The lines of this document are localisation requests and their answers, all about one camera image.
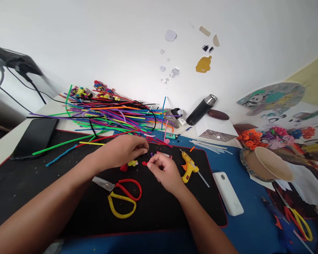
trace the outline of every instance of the smartphone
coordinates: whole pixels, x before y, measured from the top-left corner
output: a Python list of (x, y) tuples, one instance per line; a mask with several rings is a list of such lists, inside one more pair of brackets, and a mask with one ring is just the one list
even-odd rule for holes
[(12, 153), (11, 159), (18, 161), (41, 157), (44, 153), (38, 155), (32, 153), (47, 148), (57, 123), (58, 119), (52, 118), (32, 120)]

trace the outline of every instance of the wrist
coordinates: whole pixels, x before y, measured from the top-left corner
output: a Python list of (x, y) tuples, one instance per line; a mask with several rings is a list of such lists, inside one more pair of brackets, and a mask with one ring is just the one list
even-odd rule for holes
[(176, 199), (178, 199), (178, 201), (180, 201), (189, 192), (190, 192), (190, 190), (186, 187), (186, 185), (182, 184), (182, 185), (177, 186), (177, 188), (174, 190), (174, 192), (172, 192), (172, 194), (173, 194), (173, 196), (176, 197)]
[(87, 155), (80, 163), (82, 163), (86, 170), (92, 173), (94, 176), (108, 169), (106, 163), (103, 160), (97, 159), (96, 156), (93, 156), (92, 154)]

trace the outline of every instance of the electrical socket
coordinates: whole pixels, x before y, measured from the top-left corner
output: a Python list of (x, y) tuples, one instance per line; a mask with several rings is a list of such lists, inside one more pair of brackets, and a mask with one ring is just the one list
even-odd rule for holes
[(0, 58), (5, 62), (8, 68), (15, 68), (17, 65), (25, 64), (29, 68), (28, 72), (42, 76), (42, 72), (33, 59), (25, 54), (11, 51), (9, 49), (0, 48)]

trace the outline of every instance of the scissors blade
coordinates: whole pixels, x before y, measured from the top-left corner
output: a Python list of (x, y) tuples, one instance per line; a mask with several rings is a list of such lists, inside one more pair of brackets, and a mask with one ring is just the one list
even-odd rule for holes
[(289, 206), (289, 204), (286, 202), (286, 200), (283, 198), (283, 196), (280, 194), (280, 192), (276, 189), (277, 193), (279, 194), (280, 198), (282, 199), (282, 201), (284, 202), (284, 205), (291, 209), (291, 207)]
[(99, 177), (94, 177), (92, 179), (93, 182), (95, 182), (97, 185), (99, 185), (100, 187), (103, 187), (105, 190), (111, 192), (113, 189), (114, 189), (114, 184), (104, 180), (104, 179), (101, 179)]

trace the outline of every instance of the yellow glue gun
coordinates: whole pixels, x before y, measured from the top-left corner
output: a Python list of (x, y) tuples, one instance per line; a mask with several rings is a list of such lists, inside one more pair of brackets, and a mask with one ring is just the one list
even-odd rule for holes
[(194, 161), (187, 155), (187, 153), (183, 152), (181, 149), (180, 151), (184, 161), (186, 162), (186, 165), (182, 165), (183, 169), (186, 171), (182, 179), (184, 183), (187, 183), (190, 179), (191, 173), (197, 173), (199, 168), (194, 164)]

